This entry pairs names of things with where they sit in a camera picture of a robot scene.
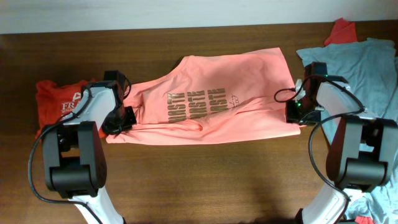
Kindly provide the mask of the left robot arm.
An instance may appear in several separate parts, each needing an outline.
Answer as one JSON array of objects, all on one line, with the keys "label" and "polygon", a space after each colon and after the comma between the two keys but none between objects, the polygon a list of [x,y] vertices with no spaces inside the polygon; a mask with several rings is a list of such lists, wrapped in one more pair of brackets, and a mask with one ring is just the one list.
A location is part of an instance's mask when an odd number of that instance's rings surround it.
[{"label": "left robot arm", "polygon": [[99,132],[116,135],[137,123],[133,109],[123,103],[130,91],[124,74],[106,71],[102,81],[82,87],[81,100],[71,113],[40,135],[47,188],[61,196],[61,204],[75,205],[88,223],[125,222],[106,191]]}]

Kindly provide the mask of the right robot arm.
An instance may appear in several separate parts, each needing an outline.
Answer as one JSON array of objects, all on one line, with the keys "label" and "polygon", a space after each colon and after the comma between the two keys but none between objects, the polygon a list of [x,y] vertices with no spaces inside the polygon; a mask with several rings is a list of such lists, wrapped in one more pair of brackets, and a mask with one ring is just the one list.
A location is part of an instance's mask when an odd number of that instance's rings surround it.
[{"label": "right robot arm", "polygon": [[[308,155],[324,185],[311,204],[301,208],[294,222],[346,223],[345,211],[355,200],[378,186],[386,185],[392,174],[397,150],[397,123],[378,118],[350,90],[341,76],[329,75],[325,63],[305,67],[305,78],[286,104],[288,123],[313,126]],[[337,129],[328,145],[326,174],[313,158],[313,137],[329,121]]]}]

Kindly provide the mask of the salmon pink printed shirt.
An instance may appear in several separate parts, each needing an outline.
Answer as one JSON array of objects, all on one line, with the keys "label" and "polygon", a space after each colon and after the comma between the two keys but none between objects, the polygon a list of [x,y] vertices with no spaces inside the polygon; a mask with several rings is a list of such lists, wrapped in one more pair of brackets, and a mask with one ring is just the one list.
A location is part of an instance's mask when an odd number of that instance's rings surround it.
[{"label": "salmon pink printed shirt", "polygon": [[280,48],[186,56],[167,75],[132,86],[125,99],[137,123],[108,143],[196,145],[297,135],[285,118],[294,86]]}]

